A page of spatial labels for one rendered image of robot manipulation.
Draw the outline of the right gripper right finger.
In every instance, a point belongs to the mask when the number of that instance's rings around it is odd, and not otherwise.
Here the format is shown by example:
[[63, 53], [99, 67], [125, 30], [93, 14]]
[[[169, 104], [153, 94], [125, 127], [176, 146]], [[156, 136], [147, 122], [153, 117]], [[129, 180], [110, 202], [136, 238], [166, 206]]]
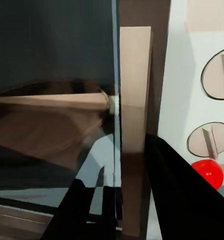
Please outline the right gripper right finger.
[[144, 155], [162, 240], [224, 240], [224, 197], [164, 139]]

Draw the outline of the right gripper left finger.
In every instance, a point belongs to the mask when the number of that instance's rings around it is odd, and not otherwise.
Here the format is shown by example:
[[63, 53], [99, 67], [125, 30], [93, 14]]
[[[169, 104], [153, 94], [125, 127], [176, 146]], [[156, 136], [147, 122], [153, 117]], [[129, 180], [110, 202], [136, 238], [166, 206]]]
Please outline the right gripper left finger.
[[[87, 223], [101, 167], [105, 165], [103, 216]], [[92, 146], [40, 240], [116, 240], [113, 134]]]

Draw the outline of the microwave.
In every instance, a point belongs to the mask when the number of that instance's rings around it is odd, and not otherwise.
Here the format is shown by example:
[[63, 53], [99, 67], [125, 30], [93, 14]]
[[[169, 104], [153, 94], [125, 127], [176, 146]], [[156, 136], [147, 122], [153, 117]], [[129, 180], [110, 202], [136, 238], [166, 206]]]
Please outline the microwave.
[[146, 240], [146, 133], [224, 186], [224, 0], [0, 0], [0, 225], [43, 234], [109, 133], [116, 240]]

